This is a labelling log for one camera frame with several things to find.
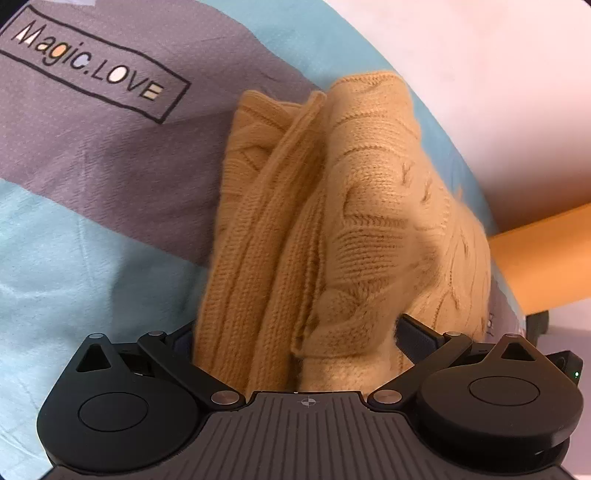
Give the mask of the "mustard cable-knit sweater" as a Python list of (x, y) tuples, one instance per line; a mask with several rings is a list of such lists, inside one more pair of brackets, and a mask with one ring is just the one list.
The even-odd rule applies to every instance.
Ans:
[(485, 230), (424, 152), (397, 74), (345, 77), (301, 104), (242, 94), (197, 367), (245, 395), (367, 394), (411, 365), (400, 316), (481, 340), (490, 288)]

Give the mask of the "orange headboard panel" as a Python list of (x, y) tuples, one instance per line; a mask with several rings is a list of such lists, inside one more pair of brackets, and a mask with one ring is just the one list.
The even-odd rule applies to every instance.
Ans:
[(493, 260), (526, 315), (590, 297), (588, 204), (489, 239)]

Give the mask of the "blue grey printed bedsheet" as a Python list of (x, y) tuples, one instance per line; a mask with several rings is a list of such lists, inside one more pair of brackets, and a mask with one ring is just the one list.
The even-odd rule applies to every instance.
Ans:
[(1, 475), (93, 332), (197, 318), (239, 99), (304, 103), (387, 59), (322, 1), (1, 5)]

